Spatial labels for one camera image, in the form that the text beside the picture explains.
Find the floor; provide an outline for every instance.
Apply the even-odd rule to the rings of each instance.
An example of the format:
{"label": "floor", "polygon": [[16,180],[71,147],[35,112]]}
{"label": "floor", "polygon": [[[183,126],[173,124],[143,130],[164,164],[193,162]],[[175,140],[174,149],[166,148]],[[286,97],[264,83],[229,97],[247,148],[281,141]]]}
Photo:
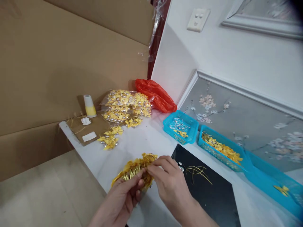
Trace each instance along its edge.
{"label": "floor", "polygon": [[73,150],[0,182],[0,226],[86,227],[105,196]]}

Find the black glass surface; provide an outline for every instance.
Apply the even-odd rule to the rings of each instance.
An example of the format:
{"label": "black glass surface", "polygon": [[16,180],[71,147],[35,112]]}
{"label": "black glass surface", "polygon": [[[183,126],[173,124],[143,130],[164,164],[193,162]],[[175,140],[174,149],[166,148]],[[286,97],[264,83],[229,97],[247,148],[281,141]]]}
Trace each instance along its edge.
{"label": "black glass surface", "polygon": [[[172,158],[182,163],[189,191],[208,215],[220,227],[240,227],[241,224],[232,184],[179,144],[175,148]],[[212,185],[199,174],[194,175],[193,184],[192,174],[189,172],[185,173],[186,168],[189,166],[205,167],[206,170],[204,172],[207,174]]]}

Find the white countertop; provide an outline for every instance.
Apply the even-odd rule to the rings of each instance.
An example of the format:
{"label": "white countertop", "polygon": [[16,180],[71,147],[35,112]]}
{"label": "white countertop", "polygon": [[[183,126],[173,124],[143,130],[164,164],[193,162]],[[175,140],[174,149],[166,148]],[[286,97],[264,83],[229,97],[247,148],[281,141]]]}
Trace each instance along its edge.
{"label": "white countertop", "polygon": [[[59,125],[100,185],[108,192],[112,180],[129,160],[142,157],[141,154],[144,152],[158,156],[173,154],[178,142],[163,131],[162,121],[166,116],[167,114],[154,110],[153,116],[149,119],[144,118],[142,124],[135,129],[124,126],[124,133],[118,136],[119,145],[113,150],[106,151],[99,141],[83,146],[64,121]],[[252,185],[243,173],[232,171],[200,148],[197,143],[182,146],[232,183],[242,227],[300,226],[291,213]],[[179,226],[159,198],[155,182],[133,210],[127,224],[130,227]]]}

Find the white frame molding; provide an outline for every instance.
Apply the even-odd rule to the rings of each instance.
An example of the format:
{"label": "white frame molding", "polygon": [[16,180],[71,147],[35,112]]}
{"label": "white frame molding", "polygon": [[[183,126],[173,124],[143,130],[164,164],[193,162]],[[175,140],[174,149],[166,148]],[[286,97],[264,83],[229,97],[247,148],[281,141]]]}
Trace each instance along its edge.
{"label": "white frame molding", "polygon": [[184,101],[186,100],[188,94],[190,93],[190,91],[192,90],[193,86],[195,85],[195,83],[197,82],[197,80],[199,78],[205,79],[209,82],[212,82],[214,84],[217,84],[221,87],[224,87],[226,89],[229,89],[231,91],[234,91],[240,95],[246,96],[252,100],[255,100],[257,102],[260,102],[264,105],[267,105],[271,108],[274,108],[276,110],[279,110],[281,112],[284,112],[286,114],[289,114],[291,116],[297,117],[301,120],[303,120],[303,110],[302,109],[297,109],[295,107],[289,106],[286,103],[280,102],[276,99],[273,99],[271,97],[268,97],[266,95],[257,93],[255,91],[252,91],[250,89],[247,89],[245,87],[242,87],[240,85],[231,83],[227,80],[224,80],[222,78],[219,78],[217,76],[211,76],[209,73],[206,73],[202,70],[196,70],[190,80],[190,82],[188,83],[185,91],[182,94],[182,97],[180,99],[180,101],[178,102],[178,109],[180,109],[180,107],[183,105]]}
{"label": "white frame molding", "polygon": [[300,22],[237,14],[244,0],[235,0],[231,11],[221,25],[286,38],[303,39]]}

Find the blue basket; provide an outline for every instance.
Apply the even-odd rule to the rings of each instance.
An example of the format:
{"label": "blue basket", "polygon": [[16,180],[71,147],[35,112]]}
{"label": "blue basket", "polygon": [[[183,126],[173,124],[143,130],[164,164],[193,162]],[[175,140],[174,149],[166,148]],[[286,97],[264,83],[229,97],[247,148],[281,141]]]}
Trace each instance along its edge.
{"label": "blue basket", "polygon": [[[240,162],[241,165],[238,165],[234,161],[232,161],[230,158],[223,155],[221,152],[217,151],[215,148],[208,145],[203,139],[202,139],[202,133],[205,132],[208,135],[210,135],[212,138],[216,139],[218,142],[230,147],[233,149],[236,153],[240,154],[240,158],[243,158],[243,160]],[[212,130],[211,128],[202,125],[198,140],[198,145],[202,147],[204,150],[209,152],[211,155],[216,157],[218,160],[223,162],[225,165],[227,165],[229,168],[231,168],[235,172],[245,172],[252,169],[252,163],[249,160],[249,157],[244,152],[243,148],[238,146],[236,143],[232,142],[228,138],[222,136],[221,134],[217,133],[216,131]]]}
{"label": "blue basket", "polygon": [[[176,122],[174,118],[182,119],[183,128],[188,135],[188,137],[182,137],[178,133],[174,132],[172,128],[176,128]],[[194,143],[196,140],[196,135],[199,127],[199,123],[187,114],[177,110],[176,112],[169,115],[163,121],[164,131],[171,137],[176,139],[181,144]]]}
{"label": "blue basket", "polygon": [[[245,172],[246,178],[303,221],[303,186],[251,152],[247,151],[247,155],[253,164],[253,171]],[[286,186],[289,196],[284,196],[274,185]]]}

